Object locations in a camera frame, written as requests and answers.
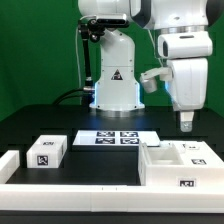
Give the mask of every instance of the white platform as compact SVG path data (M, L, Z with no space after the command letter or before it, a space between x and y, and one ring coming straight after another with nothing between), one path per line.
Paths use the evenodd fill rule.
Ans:
M79 130L73 145L76 146L138 146L139 141L148 146L158 146L159 137L155 131L82 131Z

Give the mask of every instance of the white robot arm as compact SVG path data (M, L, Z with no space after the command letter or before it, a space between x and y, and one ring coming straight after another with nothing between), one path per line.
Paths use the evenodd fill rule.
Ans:
M193 111L203 107L206 97L205 57L212 54L212 41L206 31L207 0L139 0L139 3L140 10L132 10L133 20L145 29L155 30L156 54L167 68L167 74L162 70L165 77L162 80L166 82L174 110L180 111L181 130L191 131ZM146 4L150 10L141 12ZM144 13L147 20L142 21ZM143 86L152 86L155 75L161 75L161 69L142 74Z
M208 5L212 5L213 9L224 8L221 0L79 0L79 8L83 15L125 13L129 21L133 20L144 29L155 30L155 51L157 57L163 61L162 68L143 73L140 80L146 91L152 92L156 90L154 77L160 75L161 80L165 81L165 88L171 96L174 110L180 111L180 127L184 132L192 130L194 110L203 107L206 96L208 73L206 57L212 54L213 48L206 30L208 26ZM103 80L103 85L106 88L102 91L96 91L97 94L99 93L97 96L100 99L99 106L104 110L112 111L117 111L119 108L122 111L130 111L133 106L135 109L143 108L138 103L138 88L133 87L133 83L136 83L136 81L133 75L130 76L134 71L133 63L130 63L130 61L133 62L134 58L134 44L122 48L122 45L125 46L127 42L120 40L118 41L119 44L117 42L118 45L115 44L118 37L119 32L116 37L112 32L108 32L102 41L104 47L101 48L101 56L103 60L104 57L107 58L107 63L102 63L102 75L98 84L101 84ZM115 46L122 49L122 52L130 52L130 49L132 49L131 57L124 54L123 56L128 59L126 62L123 61L123 57L123 60L119 58L118 61L111 61L110 54L113 55L112 58L116 59L115 52L117 49L113 52ZM126 90L132 89L132 91L129 91L118 104L116 104L116 100L119 100L119 94L118 96L115 94L115 101L112 102L111 105L113 106L111 106L105 102L110 102L109 99L113 97L111 93L114 90L110 89L106 98L102 96L105 96L105 90L111 86L110 78L106 77L108 77L108 72L110 74L113 72L109 71L113 64L116 65L113 69L116 69L116 67L119 67L119 69L125 68L124 71L122 70L122 73L125 73L125 70L127 71L125 79L132 77L132 85L126 83L119 87L122 91L117 92L119 94L122 92L125 95Z

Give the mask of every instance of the white box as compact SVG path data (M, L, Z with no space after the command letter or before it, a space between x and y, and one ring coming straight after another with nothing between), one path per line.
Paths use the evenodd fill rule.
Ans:
M58 168L67 150L67 136L41 135L27 152L27 168Z
M224 186L224 163L205 142L161 141L160 147L140 143L138 171L146 186Z

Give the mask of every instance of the white block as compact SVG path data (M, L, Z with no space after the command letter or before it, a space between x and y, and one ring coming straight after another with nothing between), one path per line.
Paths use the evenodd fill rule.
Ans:
M0 184L5 184L19 165L19 151L7 151L0 158Z
M136 187L128 193L128 212L223 213L223 189Z
M41 135L27 152L27 168L58 168L67 150L67 136Z
M140 144L141 185L167 187L224 186L224 163L205 142L161 141Z
M1 210L91 211L85 186L0 185L0 201Z

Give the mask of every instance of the warning label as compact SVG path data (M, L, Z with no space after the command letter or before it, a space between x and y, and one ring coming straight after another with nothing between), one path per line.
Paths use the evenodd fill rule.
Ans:
M119 70L117 69L117 71L114 73L113 77L111 80L123 80Z

